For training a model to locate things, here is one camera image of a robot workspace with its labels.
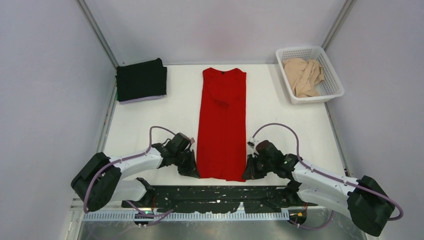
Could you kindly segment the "red t-shirt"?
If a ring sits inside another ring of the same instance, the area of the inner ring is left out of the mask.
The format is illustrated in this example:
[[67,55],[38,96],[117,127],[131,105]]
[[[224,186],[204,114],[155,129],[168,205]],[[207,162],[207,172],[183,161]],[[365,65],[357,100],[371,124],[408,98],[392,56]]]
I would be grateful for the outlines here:
[[196,154],[200,177],[241,182],[247,164],[247,74],[210,67],[202,76]]

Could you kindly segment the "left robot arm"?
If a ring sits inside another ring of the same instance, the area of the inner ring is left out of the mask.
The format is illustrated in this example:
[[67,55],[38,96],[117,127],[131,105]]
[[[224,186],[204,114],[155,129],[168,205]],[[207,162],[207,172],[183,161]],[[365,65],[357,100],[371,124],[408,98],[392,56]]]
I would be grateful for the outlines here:
[[154,188],[143,178],[127,178],[147,171],[175,165],[181,176],[199,178],[192,140],[177,133],[164,143],[153,143],[145,151],[125,157],[109,157],[98,152],[70,183],[87,212],[95,212],[109,202],[129,202],[148,207],[155,198]]

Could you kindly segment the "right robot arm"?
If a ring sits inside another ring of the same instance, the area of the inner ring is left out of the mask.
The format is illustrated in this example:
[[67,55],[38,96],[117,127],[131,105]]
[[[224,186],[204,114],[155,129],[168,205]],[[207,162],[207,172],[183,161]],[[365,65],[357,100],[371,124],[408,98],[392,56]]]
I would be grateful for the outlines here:
[[295,154],[283,154],[273,143],[249,141],[244,180],[263,179],[272,172],[288,179],[285,198],[291,205],[315,204],[348,217],[363,232],[378,237],[395,210],[387,194],[371,177],[341,176],[315,167]]

